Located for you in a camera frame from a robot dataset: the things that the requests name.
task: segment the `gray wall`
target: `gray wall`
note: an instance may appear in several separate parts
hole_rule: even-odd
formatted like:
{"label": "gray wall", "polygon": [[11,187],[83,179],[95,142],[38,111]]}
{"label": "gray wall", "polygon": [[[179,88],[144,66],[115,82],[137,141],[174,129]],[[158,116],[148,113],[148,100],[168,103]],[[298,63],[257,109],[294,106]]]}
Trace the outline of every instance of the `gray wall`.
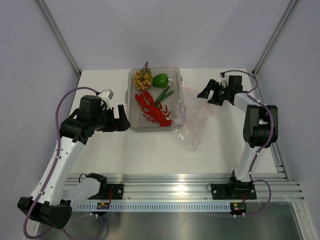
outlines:
{"label": "gray wall", "polygon": [[264,97],[279,108],[279,144],[320,234],[320,1],[299,1],[258,73]]}
{"label": "gray wall", "polygon": [[33,0],[2,0],[0,33],[0,233],[17,240],[24,221],[18,200],[44,173],[55,147],[56,106],[77,78]]}
{"label": "gray wall", "polygon": [[253,68],[289,0],[45,0],[82,69]]}

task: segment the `gray plastic tray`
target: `gray plastic tray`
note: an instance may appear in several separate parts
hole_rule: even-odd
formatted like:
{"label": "gray plastic tray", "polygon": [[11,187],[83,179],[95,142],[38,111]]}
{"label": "gray plastic tray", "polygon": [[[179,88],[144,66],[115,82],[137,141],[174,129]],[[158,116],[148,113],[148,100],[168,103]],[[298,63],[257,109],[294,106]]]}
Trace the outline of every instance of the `gray plastic tray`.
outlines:
{"label": "gray plastic tray", "polygon": [[[131,129],[136,132],[171,130],[171,126],[159,126],[159,123],[157,121],[151,122],[143,116],[141,105],[137,103],[135,99],[136,94],[142,93],[142,91],[138,91],[134,86],[134,76],[138,70],[138,68],[132,69],[129,72],[128,78],[128,90],[126,95],[126,115],[131,124]],[[171,111],[171,114],[168,118],[177,118],[176,106],[178,100],[181,100],[182,103],[184,101],[180,70],[176,67],[155,67],[151,68],[151,72],[152,76],[156,76],[158,74],[168,75],[169,84],[171,84],[171,87],[169,88],[168,92],[174,90],[174,93],[161,102],[163,106],[162,109],[165,110],[165,106],[167,106],[168,112]],[[164,88],[152,86],[147,91],[151,94],[153,100],[156,100],[163,90]]]}

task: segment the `white table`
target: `white table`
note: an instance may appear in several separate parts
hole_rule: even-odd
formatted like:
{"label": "white table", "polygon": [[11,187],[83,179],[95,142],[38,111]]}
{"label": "white table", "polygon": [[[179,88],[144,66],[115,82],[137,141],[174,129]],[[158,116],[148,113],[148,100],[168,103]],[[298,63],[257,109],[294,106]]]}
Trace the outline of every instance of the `white table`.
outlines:
{"label": "white table", "polygon": [[[198,92],[209,79],[220,81],[219,73],[226,68],[180,69],[182,84]],[[118,117],[118,104],[125,104],[129,69],[84,70],[79,87],[91,87],[97,91],[112,89],[112,105]],[[249,78],[242,75],[244,90],[251,89]],[[92,95],[89,90],[75,94],[71,111],[79,107],[83,95]],[[207,174],[231,173],[241,158],[245,147],[243,125],[245,114],[230,103],[210,106],[215,115],[209,119],[198,151],[188,150],[171,132],[96,132],[76,159],[72,174]],[[257,173],[277,173],[268,149],[256,169]]]}

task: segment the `bunch of yellow grapes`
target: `bunch of yellow grapes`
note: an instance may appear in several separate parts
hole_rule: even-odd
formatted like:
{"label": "bunch of yellow grapes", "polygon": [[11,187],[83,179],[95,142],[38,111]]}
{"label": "bunch of yellow grapes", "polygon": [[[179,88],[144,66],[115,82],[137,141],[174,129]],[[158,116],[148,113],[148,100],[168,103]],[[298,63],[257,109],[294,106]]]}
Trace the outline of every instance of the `bunch of yellow grapes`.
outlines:
{"label": "bunch of yellow grapes", "polygon": [[143,69],[140,69],[134,75],[133,82],[138,91],[148,90],[152,86],[153,76],[149,75],[148,72],[151,71],[143,72]]}

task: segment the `plastic bag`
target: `plastic bag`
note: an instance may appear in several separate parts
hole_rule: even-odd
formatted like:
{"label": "plastic bag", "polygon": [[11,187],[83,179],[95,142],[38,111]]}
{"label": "plastic bag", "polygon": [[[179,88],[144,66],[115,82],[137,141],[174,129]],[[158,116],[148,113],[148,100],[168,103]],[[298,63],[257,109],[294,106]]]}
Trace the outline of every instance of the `plastic bag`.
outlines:
{"label": "plastic bag", "polygon": [[184,103],[178,101],[177,118],[172,119],[172,131],[187,146],[196,151],[201,143],[210,116],[215,113],[205,99],[197,98],[198,92],[182,86]]}

